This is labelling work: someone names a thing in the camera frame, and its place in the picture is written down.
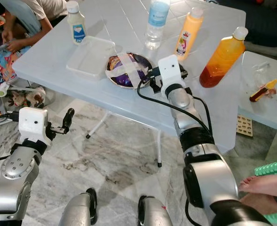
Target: small bottle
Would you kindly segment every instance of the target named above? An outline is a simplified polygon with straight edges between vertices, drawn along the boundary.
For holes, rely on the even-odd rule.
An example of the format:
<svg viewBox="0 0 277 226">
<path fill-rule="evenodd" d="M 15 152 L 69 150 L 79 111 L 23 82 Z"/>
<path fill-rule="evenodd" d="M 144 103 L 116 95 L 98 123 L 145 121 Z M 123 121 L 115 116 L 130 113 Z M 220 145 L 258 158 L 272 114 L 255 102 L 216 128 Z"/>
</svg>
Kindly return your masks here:
<svg viewBox="0 0 277 226">
<path fill-rule="evenodd" d="M 148 49 L 157 49 L 161 45 L 163 27 L 170 8 L 170 0 L 151 0 L 149 20 L 145 33 L 145 45 Z"/>
<path fill-rule="evenodd" d="M 245 51 L 244 38 L 248 30 L 237 27 L 233 36 L 223 38 L 210 61 L 199 77 L 200 84 L 205 88 L 216 86 L 232 67 L 234 62 Z"/>
<path fill-rule="evenodd" d="M 68 11 L 67 22 L 71 27 L 73 42 L 79 45 L 86 36 L 85 17 L 80 13 L 79 4 L 76 1 L 68 1 L 66 8 Z"/>
<path fill-rule="evenodd" d="M 175 55 L 178 60 L 185 60 L 187 58 L 198 30 L 204 20 L 203 14 L 204 11 L 198 7 L 192 8 L 191 12 L 187 14 L 175 50 Z"/>
</svg>

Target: table top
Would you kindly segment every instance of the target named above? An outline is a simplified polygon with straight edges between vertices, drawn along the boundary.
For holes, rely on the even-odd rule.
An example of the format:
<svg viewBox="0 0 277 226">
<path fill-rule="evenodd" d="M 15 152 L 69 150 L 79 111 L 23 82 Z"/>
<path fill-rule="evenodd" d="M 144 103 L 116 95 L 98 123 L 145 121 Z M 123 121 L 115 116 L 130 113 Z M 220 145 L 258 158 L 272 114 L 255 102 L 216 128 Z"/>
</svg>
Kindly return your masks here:
<svg viewBox="0 0 277 226">
<path fill-rule="evenodd" d="M 263 74 L 253 69 L 254 65 L 268 62 Z M 244 53 L 242 62 L 242 83 L 240 86 L 239 112 L 246 117 L 277 129 L 277 93 L 269 97 L 262 97 L 257 102 L 250 102 L 249 97 L 258 89 L 258 84 L 264 84 L 277 79 L 277 60 L 248 52 Z"/>
<path fill-rule="evenodd" d="M 198 78 L 221 38 L 230 36 L 236 27 L 245 25 L 245 12 L 197 0 L 171 0 L 162 44 L 159 49 L 151 51 L 144 48 L 149 4 L 150 0 L 85 0 L 80 3 L 80 11 L 85 15 L 89 35 L 114 41 L 117 51 L 139 53 L 157 64 L 159 59 L 174 52 L 190 8 L 203 8 L 204 22 L 191 54 L 182 63 L 190 73 L 185 82 L 195 96 L 208 104 L 214 138 L 220 151 L 232 149 L 236 136 L 240 60 L 212 89 L 203 88 Z M 20 78 L 176 135 L 168 107 L 141 99 L 136 91 L 119 88 L 107 79 L 89 82 L 73 76 L 66 69 L 66 63 L 75 49 L 65 18 L 21 56 L 13 68 Z M 143 89 L 142 93 L 159 97 L 154 96 L 151 88 Z M 206 120 L 202 106 L 197 103 L 196 108 Z"/>
</svg>

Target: child's hand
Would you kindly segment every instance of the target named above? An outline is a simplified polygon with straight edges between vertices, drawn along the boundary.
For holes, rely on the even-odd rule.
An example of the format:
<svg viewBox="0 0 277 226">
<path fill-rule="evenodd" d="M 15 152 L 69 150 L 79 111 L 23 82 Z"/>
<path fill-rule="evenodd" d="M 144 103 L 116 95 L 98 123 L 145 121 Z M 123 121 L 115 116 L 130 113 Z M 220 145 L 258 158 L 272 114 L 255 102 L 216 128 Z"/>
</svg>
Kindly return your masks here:
<svg viewBox="0 0 277 226">
<path fill-rule="evenodd" d="M 21 50 L 23 47 L 24 47 L 24 42 L 22 39 L 13 40 L 13 41 L 10 41 L 10 43 L 8 44 L 7 50 L 11 51 L 12 53 L 15 53 Z"/>
<path fill-rule="evenodd" d="M 1 33 L 1 37 L 2 37 L 2 44 L 5 44 L 6 42 L 11 41 L 13 39 L 13 33 L 12 31 L 4 30 Z"/>
</svg>

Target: gray marble floor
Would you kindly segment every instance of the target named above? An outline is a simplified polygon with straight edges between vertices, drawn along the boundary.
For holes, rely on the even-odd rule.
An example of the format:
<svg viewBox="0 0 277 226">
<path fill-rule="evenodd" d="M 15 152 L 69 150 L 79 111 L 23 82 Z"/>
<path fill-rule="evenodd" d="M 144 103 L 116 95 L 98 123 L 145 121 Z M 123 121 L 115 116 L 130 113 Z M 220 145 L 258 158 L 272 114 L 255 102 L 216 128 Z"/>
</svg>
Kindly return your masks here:
<svg viewBox="0 0 277 226">
<path fill-rule="evenodd" d="M 98 196 L 98 222 L 102 225 L 136 225 L 142 194 L 164 205 L 175 226 L 191 225 L 184 213 L 182 150 L 175 137 L 162 134 L 163 166 L 156 162 L 156 131 L 139 123 L 110 116 L 90 138 L 85 136 L 105 113 L 103 109 L 70 100 L 69 106 L 48 107 L 49 121 L 60 124 L 68 107 L 76 114 L 70 132 L 57 135 L 43 155 L 39 176 L 32 185 L 25 226 L 58 225 L 65 205 L 75 195 L 93 187 Z M 0 127 L 0 157 L 18 140 L 17 123 Z M 225 154 L 236 181 L 253 169 L 277 161 L 277 131 L 254 123 L 254 138 L 238 135 L 236 146 Z M 206 226 L 204 213 L 190 206 L 192 218 Z"/>
</svg>

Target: plastic food container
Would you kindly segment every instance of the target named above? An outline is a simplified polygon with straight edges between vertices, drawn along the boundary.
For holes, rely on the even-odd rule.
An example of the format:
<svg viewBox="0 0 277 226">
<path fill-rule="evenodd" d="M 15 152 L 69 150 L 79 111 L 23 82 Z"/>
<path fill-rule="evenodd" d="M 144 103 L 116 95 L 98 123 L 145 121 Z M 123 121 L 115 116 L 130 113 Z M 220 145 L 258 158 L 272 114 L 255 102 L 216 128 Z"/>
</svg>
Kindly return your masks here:
<svg viewBox="0 0 277 226">
<path fill-rule="evenodd" d="M 106 78 L 108 59 L 116 54 L 114 47 L 112 41 L 86 36 L 68 60 L 66 68 L 75 76 L 89 81 Z"/>
</svg>

